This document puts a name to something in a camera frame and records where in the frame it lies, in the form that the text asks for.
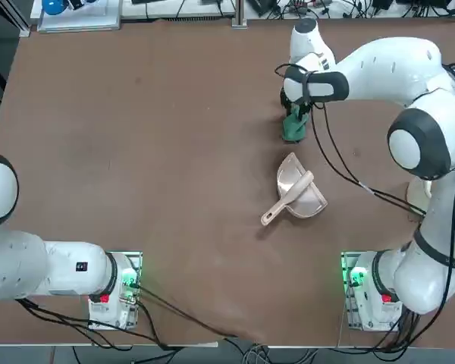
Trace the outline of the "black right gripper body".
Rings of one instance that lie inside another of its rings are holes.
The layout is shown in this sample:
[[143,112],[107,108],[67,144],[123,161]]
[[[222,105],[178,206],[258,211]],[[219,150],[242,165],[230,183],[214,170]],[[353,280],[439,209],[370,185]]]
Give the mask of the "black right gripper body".
[[284,88],[281,88],[280,91],[280,101],[282,107],[286,111],[286,115],[308,115],[312,110],[312,104],[303,103],[298,105],[291,102],[284,91]]

